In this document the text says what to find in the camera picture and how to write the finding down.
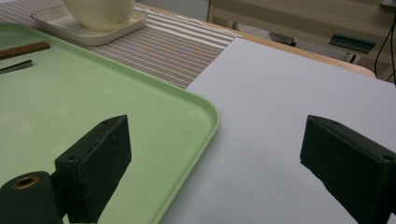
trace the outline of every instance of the striped placemat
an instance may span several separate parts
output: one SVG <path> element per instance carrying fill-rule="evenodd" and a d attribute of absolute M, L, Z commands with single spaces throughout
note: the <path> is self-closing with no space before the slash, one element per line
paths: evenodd
<path fill-rule="evenodd" d="M 0 22 L 16 22 L 39 29 L 31 14 L 63 4 L 62 0 L 5 2 L 0 4 Z M 148 15 L 146 26 L 138 31 L 100 47 L 66 41 L 186 88 L 235 38 L 234 34 L 199 21 L 136 9 Z"/>

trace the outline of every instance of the white bowl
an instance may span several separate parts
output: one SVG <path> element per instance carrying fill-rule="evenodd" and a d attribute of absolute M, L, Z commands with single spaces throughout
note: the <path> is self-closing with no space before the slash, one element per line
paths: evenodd
<path fill-rule="evenodd" d="M 97 32 L 110 32 L 131 18 L 133 0 L 64 0 L 70 14 L 81 25 Z"/>

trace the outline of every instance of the wooden chopstick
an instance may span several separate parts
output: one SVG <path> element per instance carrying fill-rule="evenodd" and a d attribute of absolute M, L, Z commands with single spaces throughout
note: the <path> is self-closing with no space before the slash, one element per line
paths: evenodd
<path fill-rule="evenodd" d="M 0 60 L 20 56 L 23 54 L 33 53 L 43 49 L 49 49 L 50 45 L 45 41 L 36 42 L 12 49 L 0 50 Z"/>

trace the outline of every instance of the white sheet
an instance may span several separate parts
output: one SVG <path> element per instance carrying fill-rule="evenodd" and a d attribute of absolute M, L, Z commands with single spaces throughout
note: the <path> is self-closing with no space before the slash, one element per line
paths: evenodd
<path fill-rule="evenodd" d="M 300 164 L 309 114 L 396 149 L 392 84 L 243 39 L 188 89 L 222 121 L 163 223 L 356 223 Z"/>

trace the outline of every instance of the white plate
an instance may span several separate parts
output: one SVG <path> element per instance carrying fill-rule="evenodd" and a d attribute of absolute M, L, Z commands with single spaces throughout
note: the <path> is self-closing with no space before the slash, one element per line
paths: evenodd
<path fill-rule="evenodd" d="M 128 24 L 108 33 L 89 30 L 80 25 L 65 6 L 34 12 L 32 18 L 44 30 L 88 46 L 100 46 L 145 26 L 147 15 L 134 10 Z"/>

